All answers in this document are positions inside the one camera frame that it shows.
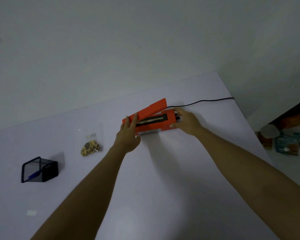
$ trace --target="white table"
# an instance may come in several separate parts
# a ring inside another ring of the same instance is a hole
[[[0,240],[30,238],[104,157],[126,115],[162,98],[170,106],[230,96],[220,77],[209,73],[0,130]],[[213,132],[270,161],[234,100],[185,109],[204,118]],[[84,137],[94,132],[104,151],[83,158]],[[59,161],[60,175],[21,184],[21,165],[37,156]],[[29,217],[27,210],[38,213]],[[143,135],[140,146],[127,154],[96,239],[277,238],[204,147],[175,129]]]

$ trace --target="power cord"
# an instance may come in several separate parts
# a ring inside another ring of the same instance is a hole
[[[220,100],[226,100],[226,99],[235,99],[234,97],[226,97],[226,98],[220,98],[220,99],[214,99],[214,100],[200,100],[200,101],[197,101],[197,102],[194,102],[192,104],[196,104],[196,103],[199,103],[199,102],[212,102],[212,101],[220,101]],[[192,105],[192,104],[187,104],[187,105],[180,105],[180,106],[168,106],[167,108],[171,108],[171,107],[185,107],[185,106],[189,106],[189,105]]]

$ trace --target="red box lid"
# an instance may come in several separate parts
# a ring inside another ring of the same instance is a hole
[[[165,110],[166,108],[167,108],[167,101],[165,98],[163,98],[163,99],[159,100],[158,102],[151,104],[147,108],[144,108],[144,109],[140,110],[139,112],[137,112],[138,121],[143,120],[147,117],[150,117],[156,113],[159,113],[159,112]],[[134,117],[134,114],[129,116],[130,122],[132,121],[133,117]],[[126,119],[124,118],[122,120],[122,123],[124,124],[125,122],[126,122]]]

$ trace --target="person's left hand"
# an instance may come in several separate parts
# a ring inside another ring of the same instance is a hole
[[[140,144],[140,136],[135,137],[136,124],[138,115],[135,114],[130,125],[129,117],[126,117],[125,124],[121,125],[120,131],[117,133],[113,147],[123,150],[124,153],[128,153],[136,149]]]

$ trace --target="person's left arm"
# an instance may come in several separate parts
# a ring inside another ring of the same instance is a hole
[[[108,209],[124,156],[140,144],[135,137],[137,114],[121,125],[106,156],[76,186],[31,240],[93,240]]]

